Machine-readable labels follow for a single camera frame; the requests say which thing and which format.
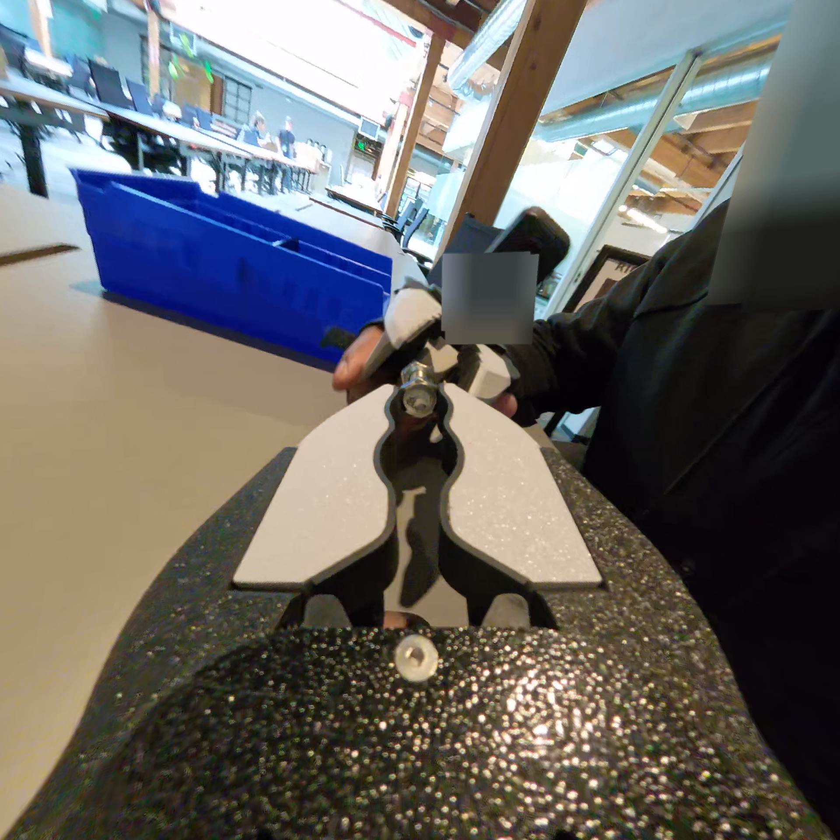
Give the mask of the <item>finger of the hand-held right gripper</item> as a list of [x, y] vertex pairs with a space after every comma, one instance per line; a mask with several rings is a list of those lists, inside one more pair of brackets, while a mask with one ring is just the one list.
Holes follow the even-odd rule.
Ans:
[[436, 382], [458, 386], [474, 397], [499, 397], [519, 374], [504, 352], [485, 344], [427, 342]]
[[429, 347], [441, 335], [441, 318], [439, 295], [429, 287], [404, 287], [392, 295], [382, 320], [364, 328], [364, 336], [374, 337], [364, 357], [364, 383], [400, 382], [415, 364], [439, 384], [444, 375], [436, 371]]

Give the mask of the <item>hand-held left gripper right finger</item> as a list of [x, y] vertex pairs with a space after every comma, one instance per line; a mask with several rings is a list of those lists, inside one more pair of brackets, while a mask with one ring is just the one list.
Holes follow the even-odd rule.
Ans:
[[457, 385], [440, 390], [455, 466], [440, 494], [440, 525], [466, 555], [536, 589], [602, 585], [538, 443]]

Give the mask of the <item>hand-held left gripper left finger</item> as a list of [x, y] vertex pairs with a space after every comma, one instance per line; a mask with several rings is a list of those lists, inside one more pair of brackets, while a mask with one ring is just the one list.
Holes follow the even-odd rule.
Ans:
[[377, 550], [393, 532], [394, 491], [376, 464], [394, 425], [383, 385], [302, 439], [234, 573], [239, 589], [305, 589]]

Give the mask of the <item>silver metal bolt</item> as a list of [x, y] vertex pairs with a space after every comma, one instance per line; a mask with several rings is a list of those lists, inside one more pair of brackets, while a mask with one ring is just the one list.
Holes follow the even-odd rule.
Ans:
[[406, 415], [423, 420], [435, 415], [441, 381], [431, 361], [415, 360], [403, 367], [400, 394]]

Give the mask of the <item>blue plastic storage bin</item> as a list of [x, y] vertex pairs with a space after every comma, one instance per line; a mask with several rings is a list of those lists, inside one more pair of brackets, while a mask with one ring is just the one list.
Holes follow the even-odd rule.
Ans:
[[379, 319], [392, 259], [191, 181], [71, 170], [104, 292], [317, 365]]

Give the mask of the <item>person's right forearm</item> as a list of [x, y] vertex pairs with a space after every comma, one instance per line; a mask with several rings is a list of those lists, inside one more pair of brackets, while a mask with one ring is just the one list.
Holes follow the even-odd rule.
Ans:
[[519, 373], [510, 389], [515, 423], [528, 427], [545, 413], [600, 405], [634, 314], [655, 278], [648, 272], [653, 267], [637, 268], [578, 311], [536, 321], [529, 344], [507, 347]]

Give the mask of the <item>person's right hand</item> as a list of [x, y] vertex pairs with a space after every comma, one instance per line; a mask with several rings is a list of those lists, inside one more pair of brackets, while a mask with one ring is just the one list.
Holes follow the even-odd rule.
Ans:
[[364, 330], [343, 353], [335, 368], [332, 374], [332, 389], [345, 394], [346, 403], [352, 404], [383, 385], [393, 385], [397, 382], [396, 374], [388, 374], [383, 368], [363, 375], [381, 336], [382, 331], [376, 328]]

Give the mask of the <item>framed black-white marker sign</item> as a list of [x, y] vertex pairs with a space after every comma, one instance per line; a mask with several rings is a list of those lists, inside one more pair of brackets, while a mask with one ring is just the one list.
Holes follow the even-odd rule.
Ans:
[[576, 312], [587, 302], [603, 297], [616, 283], [648, 260], [648, 256], [638, 252], [604, 245], [586, 269], [562, 312]]

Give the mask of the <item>person's dark jacket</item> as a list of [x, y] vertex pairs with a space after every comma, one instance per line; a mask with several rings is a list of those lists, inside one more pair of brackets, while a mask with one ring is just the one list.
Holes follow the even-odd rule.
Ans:
[[648, 264], [584, 463], [675, 566], [838, 832], [838, 312], [710, 302], [729, 202]]

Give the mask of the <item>long wooden desk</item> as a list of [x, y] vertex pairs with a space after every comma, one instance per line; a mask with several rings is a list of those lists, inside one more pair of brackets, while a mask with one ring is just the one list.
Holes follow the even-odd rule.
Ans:
[[209, 153], [217, 168], [214, 188], [216, 193], [227, 190], [228, 164], [232, 162], [241, 165], [244, 171], [243, 177], [246, 177], [249, 162], [253, 161], [254, 166], [269, 176], [267, 188], [271, 193], [281, 187], [282, 174], [285, 171], [300, 174], [303, 190], [307, 192], [312, 176], [319, 173], [319, 167], [322, 164], [321, 161], [312, 157], [288, 159], [258, 145], [240, 143], [217, 133], [190, 129], [180, 123], [159, 119], [130, 108], [95, 101], [86, 95], [73, 97], [23, 77], [11, 76], [2, 79], [1, 93], [5, 100], [36, 103], [40, 107], [56, 112], [79, 113], [99, 119], [104, 123], [111, 122], [126, 130], [131, 130], [135, 136], [139, 133], [147, 133], [162, 139], [175, 140], [183, 156], [198, 152]]

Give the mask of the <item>wooden post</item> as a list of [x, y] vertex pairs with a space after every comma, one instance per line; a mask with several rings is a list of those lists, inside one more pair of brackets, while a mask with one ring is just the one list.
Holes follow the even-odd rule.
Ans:
[[424, 120], [434, 79], [446, 45], [445, 38], [437, 33], [432, 33], [430, 39], [423, 74], [413, 94], [412, 107], [408, 113], [408, 121], [400, 137], [401, 143], [398, 147], [399, 155], [395, 159], [393, 173], [388, 183], [385, 214], [389, 217], [396, 217], [398, 215], [398, 208], [406, 183], [408, 166], [410, 165], [411, 157], [416, 147], [419, 130]]
[[441, 257], [467, 215], [492, 225], [587, 6], [528, 1], [440, 242]]

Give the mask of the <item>metal ventilation duct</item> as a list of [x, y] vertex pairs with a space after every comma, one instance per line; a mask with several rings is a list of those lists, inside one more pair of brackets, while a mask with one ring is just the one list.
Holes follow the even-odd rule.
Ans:
[[[774, 57], [775, 52], [769, 52], [700, 72], [675, 106], [674, 117], [738, 106], [759, 99]], [[658, 100], [659, 95], [629, 99], [575, 114], [561, 122], [541, 123], [534, 135], [537, 140], [551, 143], [641, 129], [655, 113]]]

